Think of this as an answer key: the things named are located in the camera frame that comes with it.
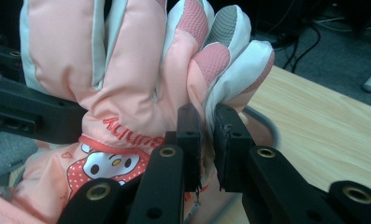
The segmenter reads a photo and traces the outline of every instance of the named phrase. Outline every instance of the pink ski glove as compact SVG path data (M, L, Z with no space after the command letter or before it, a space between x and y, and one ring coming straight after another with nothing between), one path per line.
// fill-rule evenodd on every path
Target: pink ski glove
M236 6L214 17L206 0L181 0L167 16L164 0L118 0L103 14L104 1L24 1L27 85L88 112L78 143L41 145L27 161L0 216L54 223L87 181L125 184L176 130L180 106L191 102L211 133L215 105L242 109L273 65L271 46L250 42L250 20ZM205 186L215 168L213 149L203 153Z

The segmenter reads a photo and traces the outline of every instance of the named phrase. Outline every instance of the wooden desk surface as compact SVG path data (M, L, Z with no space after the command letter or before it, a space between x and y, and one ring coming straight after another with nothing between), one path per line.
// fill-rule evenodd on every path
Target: wooden desk surface
M250 106L278 128L278 149L325 191L352 180L371 188L371 106L274 67ZM219 223L248 223L240 197Z

